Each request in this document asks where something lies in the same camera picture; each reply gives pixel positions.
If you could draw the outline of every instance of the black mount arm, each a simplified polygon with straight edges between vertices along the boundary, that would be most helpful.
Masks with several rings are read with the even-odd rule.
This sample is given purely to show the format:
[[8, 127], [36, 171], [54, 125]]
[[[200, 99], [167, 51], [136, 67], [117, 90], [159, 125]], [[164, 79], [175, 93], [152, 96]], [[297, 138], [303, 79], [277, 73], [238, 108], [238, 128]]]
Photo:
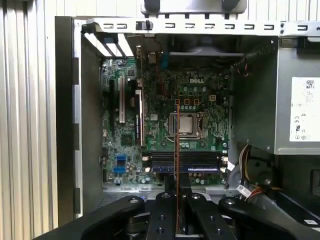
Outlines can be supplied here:
[[219, 211], [256, 232], [276, 235], [279, 239], [314, 240], [320, 239], [320, 232], [304, 226], [281, 213], [266, 211], [254, 204], [235, 197], [225, 197], [219, 201]]
[[41, 235], [35, 240], [112, 239], [128, 218], [142, 213], [145, 202], [137, 196], [126, 196]]
[[[286, 240], [320, 239], [320, 232], [281, 213], [269, 212], [235, 197], [225, 197], [216, 205], [200, 193], [189, 192], [187, 186], [186, 190], [186, 195], [180, 196], [179, 201], [179, 204], [183, 202], [179, 211], [185, 217], [184, 221], [179, 221], [179, 229], [184, 229], [181, 232], [186, 233], [186, 238], [191, 223], [195, 224], [192, 227], [198, 229], [206, 240], [235, 240], [236, 237], [221, 215], [224, 214], [267, 239], [275, 236]], [[141, 239], [143, 235], [145, 240], [174, 240], [176, 233], [180, 233], [176, 232], [176, 204], [177, 198], [173, 193], [162, 192], [157, 195], [148, 215], [144, 213], [143, 199], [127, 196], [35, 239], [117, 239], [118, 234], [126, 229], [133, 240]]]

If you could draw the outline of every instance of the colored wires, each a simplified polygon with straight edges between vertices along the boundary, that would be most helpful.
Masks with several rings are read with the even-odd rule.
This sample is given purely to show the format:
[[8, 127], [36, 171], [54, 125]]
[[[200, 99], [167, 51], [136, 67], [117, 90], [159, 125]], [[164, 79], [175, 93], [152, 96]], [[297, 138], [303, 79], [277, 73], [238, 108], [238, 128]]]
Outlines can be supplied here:
[[279, 188], [279, 187], [269, 187], [269, 188], [261, 188], [261, 187], [258, 187], [258, 188], [254, 189], [254, 190], [251, 192], [251, 195], [250, 195], [249, 197], [247, 197], [247, 198], [245, 199], [245, 201], [247, 201], [247, 200], [251, 199], [252, 197], [257, 196], [257, 195], [259, 195], [259, 194], [263, 194], [263, 193], [265, 193], [265, 192], [267, 192], [267, 191], [269, 191], [269, 190], [281, 191], [282, 188]]

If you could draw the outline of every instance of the motherboard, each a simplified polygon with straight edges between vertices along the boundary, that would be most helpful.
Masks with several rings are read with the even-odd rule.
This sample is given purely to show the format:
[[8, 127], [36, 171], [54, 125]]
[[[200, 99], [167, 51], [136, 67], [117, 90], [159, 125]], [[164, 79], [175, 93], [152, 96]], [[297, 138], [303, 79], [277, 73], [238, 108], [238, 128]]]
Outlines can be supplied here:
[[193, 186], [221, 184], [216, 159], [228, 153], [228, 72], [107, 59], [102, 95], [104, 183], [162, 185], [173, 173], [178, 132], [181, 172]]

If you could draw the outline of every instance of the white label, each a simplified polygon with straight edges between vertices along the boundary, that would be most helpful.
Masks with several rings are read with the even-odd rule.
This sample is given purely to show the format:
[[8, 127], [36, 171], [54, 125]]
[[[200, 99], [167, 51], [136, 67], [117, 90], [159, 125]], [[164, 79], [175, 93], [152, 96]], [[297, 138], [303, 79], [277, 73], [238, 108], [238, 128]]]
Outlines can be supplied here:
[[228, 161], [228, 167], [227, 169], [231, 172], [235, 168], [235, 165]]
[[251, 195], [251, 191], [250, 190], [248, 190], [248, 189], [246, 189], [244, 186], [242, 186], [242, 185], [239, 185], [237, 188], [237, 191], [239, 192], [239, 193], [241, 193], [243, 196], [245, 196], [246, 198], [248, 198], [248, 197], [250, 197], [250, 195]]
[[313, 220], [304, 220], [304, 221], [305, 221], [305, 223], [307, 223], [307, 224], [318, 225], [318, 223], [315, 222], [315, 221], [313, 221]]
[[293, 77], [290, 142], [320, 142], [320, 77]]

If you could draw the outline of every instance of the corrugated metal panel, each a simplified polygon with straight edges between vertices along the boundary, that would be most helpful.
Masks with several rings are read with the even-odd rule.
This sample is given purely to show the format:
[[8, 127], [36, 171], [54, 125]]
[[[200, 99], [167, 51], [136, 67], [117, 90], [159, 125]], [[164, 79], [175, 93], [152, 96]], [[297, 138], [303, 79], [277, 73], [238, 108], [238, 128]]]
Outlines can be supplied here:
[[[0, 0], [0, 240], [29, 240], [58, 225], [54, 16], [142, 17], [140, 1]], [[248, 0], [230, 18], [315, 21], [319, 2]]]
[[[257, 21], [315, 21], [320, 18], [319, 0], [247, 0], [243, 14], [231, 15], [231, 19]], [[58, 16], [120, 16], [143, 17], [141, 0], [56, 0]], [[224, 14], [212, 14], [211, 19], [224, 18]], [[171, 15], [170, 18], [181, 18]], [[190, 18], [204, 18], [191, 15]]]

